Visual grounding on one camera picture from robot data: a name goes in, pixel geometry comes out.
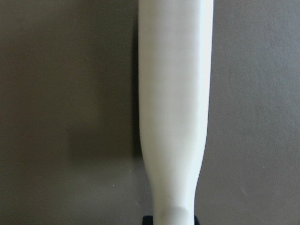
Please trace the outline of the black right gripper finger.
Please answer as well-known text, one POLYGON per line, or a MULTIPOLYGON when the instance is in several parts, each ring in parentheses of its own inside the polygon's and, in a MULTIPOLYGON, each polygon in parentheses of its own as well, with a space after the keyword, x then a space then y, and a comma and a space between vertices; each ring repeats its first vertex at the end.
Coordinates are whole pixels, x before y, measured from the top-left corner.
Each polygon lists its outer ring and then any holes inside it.
MULTIPOLYGON (((200 225, 200 222, 199 222, 197 216, 194 216, 194 222, 195 222, 195 225, 200 225)), ((153 216, 152 215, 143 216, 142 225, 154 225, 153 224, 153 216)))

